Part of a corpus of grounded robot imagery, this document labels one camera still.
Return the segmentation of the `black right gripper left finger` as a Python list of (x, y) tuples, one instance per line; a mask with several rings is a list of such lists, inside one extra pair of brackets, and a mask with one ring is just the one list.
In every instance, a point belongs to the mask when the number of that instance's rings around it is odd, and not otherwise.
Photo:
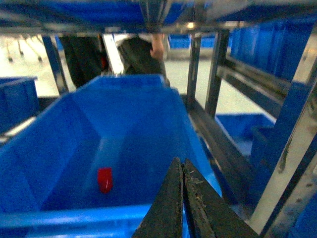
[(183, 170), (174, 158), (134, 238), (181, 238), (183, 231)]

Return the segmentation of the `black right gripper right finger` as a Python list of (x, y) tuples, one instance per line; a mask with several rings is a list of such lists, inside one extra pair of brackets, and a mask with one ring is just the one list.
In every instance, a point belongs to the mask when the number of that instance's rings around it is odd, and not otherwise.
[(259, 236), (225, 203), (189, 159), (182, 168), (184, 209), (191, 238)]

